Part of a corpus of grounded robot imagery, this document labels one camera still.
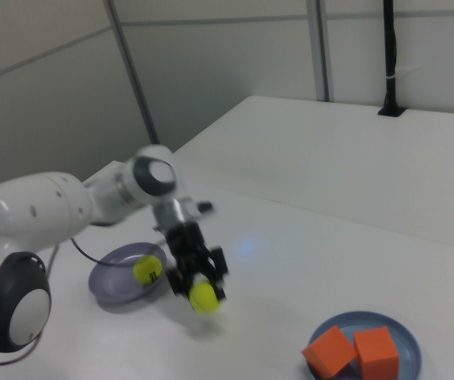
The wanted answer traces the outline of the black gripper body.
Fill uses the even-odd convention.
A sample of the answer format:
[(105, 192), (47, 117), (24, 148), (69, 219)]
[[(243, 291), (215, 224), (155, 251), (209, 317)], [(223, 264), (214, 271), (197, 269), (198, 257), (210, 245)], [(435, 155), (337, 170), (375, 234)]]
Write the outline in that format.
[(197, 222), (185, 222), (173, 227), (165, 240), (177, 262), (204, 259), (208, 255), (204, 238)]

